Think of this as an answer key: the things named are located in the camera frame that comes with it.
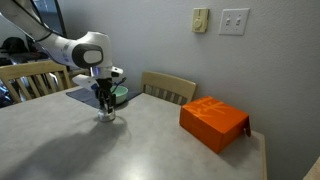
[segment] white wall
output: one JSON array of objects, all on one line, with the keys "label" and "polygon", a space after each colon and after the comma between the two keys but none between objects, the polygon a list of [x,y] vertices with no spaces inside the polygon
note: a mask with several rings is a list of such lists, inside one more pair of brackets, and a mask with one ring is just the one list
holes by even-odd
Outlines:
[{"label": "white wall", "polygon": [[[3,41],[8,37],[20,37],[25,42],[26,47],[28,47],[26,43],[26,36],[24,35],[24,33],[22,33],[18,28],[16,28],[16,26],[14,26],[2,16],[0,16],[0,26],[0,47],[2,46]],[[0,53],[0,57],[8,58],[8,55]]]},{"label": "white wall", "polygon": [[[302,179],[320,155],[318,0],[60,0],[69,37],[100,31],[114,64],[138,90],[155,70],[198,83],[250,114],[266,136],[269,179]],[[205,34],[191,32],[193,8],[210,8]],[[251,8],[244,36],[218,35],[221,12]]]}]

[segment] wooden chair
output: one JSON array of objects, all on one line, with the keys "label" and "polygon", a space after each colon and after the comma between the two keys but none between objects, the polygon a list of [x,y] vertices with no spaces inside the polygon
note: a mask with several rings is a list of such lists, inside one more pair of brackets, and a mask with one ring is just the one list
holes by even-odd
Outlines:
[{"label": "wooden chair", "polygon": [[143,72],[141,91],[155,97],[183,105],[192,101],[196,83],[158,72]]},{"label": "wooden chair", "polygon": [[[0,67],[0,79],[16,103],[22,102],[19,94],[30,100],[64,90],[61,74],[67,88],[71,88],[66,66],[51,60]],[[16,82],[18,87],[14,88],[13,82]]]}]

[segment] table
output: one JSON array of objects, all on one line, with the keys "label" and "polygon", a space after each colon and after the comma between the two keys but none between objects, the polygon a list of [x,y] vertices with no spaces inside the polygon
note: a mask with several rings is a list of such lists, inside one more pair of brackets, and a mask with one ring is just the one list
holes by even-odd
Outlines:
[{"label": "table", "polygon": [[215,154],[179,125],[180,106],[140,94],[113,122],[66,91],[0,109],[0,179],[258,180],[264,136]]}]

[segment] green bowl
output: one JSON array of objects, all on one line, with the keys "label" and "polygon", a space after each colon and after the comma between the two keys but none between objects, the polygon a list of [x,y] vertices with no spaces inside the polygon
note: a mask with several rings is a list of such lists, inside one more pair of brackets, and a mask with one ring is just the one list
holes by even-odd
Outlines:
[{"label": "green bowl", "polygon": [[[111,92],[114,90],[116,86],[111,87]],[[116,91],[113,92],[116,95],[116,104],[123,103],[128,97],[128,88],[124,86],[118,86]]]}]

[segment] dark placemat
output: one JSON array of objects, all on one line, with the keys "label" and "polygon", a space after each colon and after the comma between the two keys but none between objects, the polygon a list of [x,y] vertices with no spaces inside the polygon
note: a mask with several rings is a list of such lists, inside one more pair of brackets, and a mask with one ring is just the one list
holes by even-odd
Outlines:
[{"label": "dark placemat", "polygon": [[[122,104],[130,101],[131,99],[133,99],[134,97],[138,96],[140,94],[140,92],[128,92],[128,96],[127,99],[121,103],[121,104],[117,104],[116,108],[121,106]],[[81,101],[89,106],[92,106],[94,108],[99,108],[99,101],[96,99],[96,96],[94,94],[94,91],[89,91],[85,88],[81,88],[81,89],[77,89],[71,92],[67,92],[66,93],[67,96],[72,97],[78,101]]]}]

